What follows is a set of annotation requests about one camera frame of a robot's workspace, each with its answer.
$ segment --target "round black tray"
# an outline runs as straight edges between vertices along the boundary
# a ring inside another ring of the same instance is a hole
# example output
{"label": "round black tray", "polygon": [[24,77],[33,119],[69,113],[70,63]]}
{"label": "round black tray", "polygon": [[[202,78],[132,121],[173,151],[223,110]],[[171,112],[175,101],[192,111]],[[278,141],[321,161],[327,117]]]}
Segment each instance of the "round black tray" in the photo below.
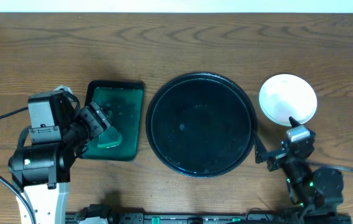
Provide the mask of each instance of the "round black tray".
{"label": "round black tray", "polygon": [[253,147],[257,116],[247,94],[213,73],[190,73],[165,84],[146,115],[148,141],[169,168],[215,177],[236,168]]}

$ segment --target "wooden table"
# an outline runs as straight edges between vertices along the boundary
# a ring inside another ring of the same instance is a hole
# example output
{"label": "wooden table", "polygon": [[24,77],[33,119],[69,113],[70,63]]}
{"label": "wooden table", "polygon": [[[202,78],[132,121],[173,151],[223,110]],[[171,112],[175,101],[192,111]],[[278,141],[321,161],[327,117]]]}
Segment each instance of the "wooden table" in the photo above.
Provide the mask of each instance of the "wooden table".
{"label": "wooden table", "polygon": [[[71,169],[67,211],[90,203],[147,212],[245,213],[290,207],[282,171],[268,172],[251,153],[213,179],[167,168],[148,144],[144,118],[153,95],[191,71],[231,78],[250,96],[260,134],[275,149],[286,129],[258,107],[261,84],[293,73],[316,90],[318,110],[311,159],[353,167],[353,14],[0,14],[0,114],[27,105],[28,96],[63,84],[80,101],[96,79],[145,85],[138,155],[131,162],[78,160]],[[0,120],[0,174],[27,112]],[[344,174],[342,213],[353,219],[353,174]],[[0,184],[0,223],[20,223],[15,197]]]}

